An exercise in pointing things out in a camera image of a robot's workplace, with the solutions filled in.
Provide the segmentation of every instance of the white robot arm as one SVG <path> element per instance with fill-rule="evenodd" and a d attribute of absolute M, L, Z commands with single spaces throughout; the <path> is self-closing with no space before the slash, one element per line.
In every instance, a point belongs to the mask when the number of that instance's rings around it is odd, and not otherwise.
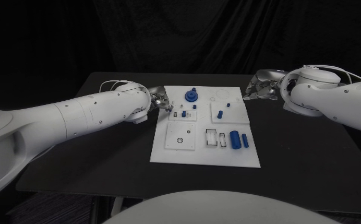
<path fill-rule="evenodd" d="M 173 109 L 164 87 L 129 82 L 114 91 L 0 111 L 0 190 L 43 150 L 122 121 L 141 123 L 154 108 Z"/>
<path fill-rule="evenodd" d="M 345 72 L 349 84 L 341 84 L 341 78 L 329 68 Z M 276 90 L 285 100 L 283 108 L 305 116 L 325 115 L 332 121 L 361 130 L 361 82 L 352 84 L 344 69 L 334 66 L 303 66 L 292 72 L 259 70 L 246 89 L 245 100 L 276 99 Z"/>

